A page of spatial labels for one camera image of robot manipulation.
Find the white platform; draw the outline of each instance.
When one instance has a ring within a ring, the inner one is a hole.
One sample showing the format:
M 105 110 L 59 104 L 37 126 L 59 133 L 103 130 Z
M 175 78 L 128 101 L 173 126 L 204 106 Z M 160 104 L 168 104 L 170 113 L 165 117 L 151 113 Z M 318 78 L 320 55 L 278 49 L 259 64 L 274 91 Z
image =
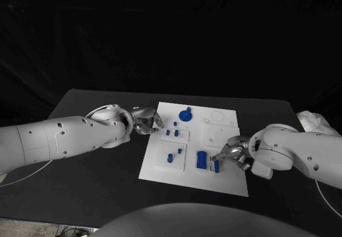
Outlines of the white platform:
M 191 120 L 183 122 L 178 119 L 178 113 L 187 107 L 190 107 Z M 246 197 L 243 171 L 238 169 L 235 163 L 225 160 L 216 174 L 210 171 L 209 161 L 210 156 L 220 152 L 222 147 L 219 146 L 225 144 L 226 139 L 239 135 L 235 111 L 160 102 L 157 112 L 164 123 L 164 129 L 149 135 L 138 178 Z M 164 135 L 167 128 L 171 136 Z M 188 142 L 180 138 L 174 140 L 174 129 L 178 130 L 178 133 L 188 131 Z M 177 154 L 177 147 L 181 146 L 184 146 L 184 151 Z M 196 168 L 197 151 L 207 153 L 206 170 Z M 167 163 L 168 153 L 173 154 L 171 163 Z

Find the blue object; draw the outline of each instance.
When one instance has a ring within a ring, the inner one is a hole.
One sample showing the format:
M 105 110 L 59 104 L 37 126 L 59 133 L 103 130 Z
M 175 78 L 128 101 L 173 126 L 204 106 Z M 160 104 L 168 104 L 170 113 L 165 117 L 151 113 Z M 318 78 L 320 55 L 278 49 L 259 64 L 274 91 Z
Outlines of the blue object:
M 213 161 L 214 164 L 214 173 L 219 173 L 219 161 Z
M 184 122 L 190 121 L 190 119 L 191 119 L 190 107 L 187 107 L 186 110 L 183 110 L 183 111 L 178 113 L 178 118 L 180 118 L 180 120 L 184 121 Z
M 173 155 L 171 155 L 171 154 L 168 154 L 168 156 L 167 156 L 167 162 L 168 162 L 168 163 L 173 162 Z
M 197 168 L 206 169 L 206 152 L 197 152 Z

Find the white cloth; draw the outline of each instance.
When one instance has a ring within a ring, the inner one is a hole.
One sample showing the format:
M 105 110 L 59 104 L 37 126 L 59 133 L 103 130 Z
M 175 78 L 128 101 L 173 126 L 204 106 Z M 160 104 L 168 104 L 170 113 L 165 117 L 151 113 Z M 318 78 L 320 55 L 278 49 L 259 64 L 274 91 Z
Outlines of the white cloth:
M 305 132 L 318 132 L 340 137 L 340 134 L 330 127 L 324 117 L 320 114 L 311 113 L 310 111 L 302 111 L 297 113 L 297 118 Z

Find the table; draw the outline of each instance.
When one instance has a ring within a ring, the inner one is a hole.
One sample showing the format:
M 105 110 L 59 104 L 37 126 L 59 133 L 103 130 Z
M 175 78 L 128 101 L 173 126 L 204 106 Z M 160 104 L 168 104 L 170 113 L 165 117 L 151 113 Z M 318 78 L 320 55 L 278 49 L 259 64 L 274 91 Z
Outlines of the table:
M 250 136 L 271 123 L 302 131 L 285 101 L 222 97 L 70 90 L 50 119 L 85 116 L 106 104 L 122 108 L 157 107 L 170 102 L 236 111 L 242 135 Z M 269 216 L 320 236 L 340 234 L 342 220 L 330 211 L 315 184 L 297 170 L 274 171 L 271 180 L 248 171 L 249 197 L 138 179 L 148 136 L 131 133 L 131 141 L 53 161 L 24 181 L 0 188 L 0 217 L 76 226 L 99 227 L 125 213 L 164 203 L 196 202 L 233 207 Z M 8 180 L 33 172 L 44 163 L 14 170 Z

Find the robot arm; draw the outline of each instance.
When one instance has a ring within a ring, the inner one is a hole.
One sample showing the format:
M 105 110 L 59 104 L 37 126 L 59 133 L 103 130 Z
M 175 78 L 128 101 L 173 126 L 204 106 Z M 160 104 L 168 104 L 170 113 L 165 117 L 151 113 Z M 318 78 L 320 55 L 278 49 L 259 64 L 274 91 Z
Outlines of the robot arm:
M 0 174 L 35 162 L 67 158 L 98 147 L 112 148 L 129 141 L 132 129 L 139 134 L 162 127 L 155 109 L 141 107 L 129 113 L 106 105 L 85 117 L 72 116 L 0 128 Z
M 272 169 L 288 170 L 294 166 L 308 178 L 342 189 L 342 137 L 271 124 L 249 139 L 229 138 L 212 160 L 229 158 L 245 170 L 245 157 L 255 160 L 250 172 L 265 179 L 271 179 Z

